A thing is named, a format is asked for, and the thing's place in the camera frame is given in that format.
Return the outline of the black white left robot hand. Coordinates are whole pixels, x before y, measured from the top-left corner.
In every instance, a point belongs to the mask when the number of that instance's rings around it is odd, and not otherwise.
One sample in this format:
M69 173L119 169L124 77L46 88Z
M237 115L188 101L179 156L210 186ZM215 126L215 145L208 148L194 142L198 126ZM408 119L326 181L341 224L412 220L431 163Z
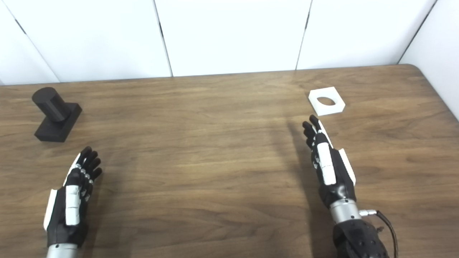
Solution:
M44 218L48 247L73 244L80 248L85 242L88 202L102 174L100 163L98 152L85 147L70 166L62 186L51 190Z

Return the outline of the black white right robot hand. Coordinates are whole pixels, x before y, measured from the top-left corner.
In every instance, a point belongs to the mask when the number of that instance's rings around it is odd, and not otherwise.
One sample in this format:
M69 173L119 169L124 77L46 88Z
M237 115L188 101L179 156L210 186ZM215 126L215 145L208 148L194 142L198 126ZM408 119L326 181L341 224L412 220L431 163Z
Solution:
M311 163L319 180L319 195L326 207L341 199L356 201L356 177L344 149L335 149L326 129L314 115L303 122Z

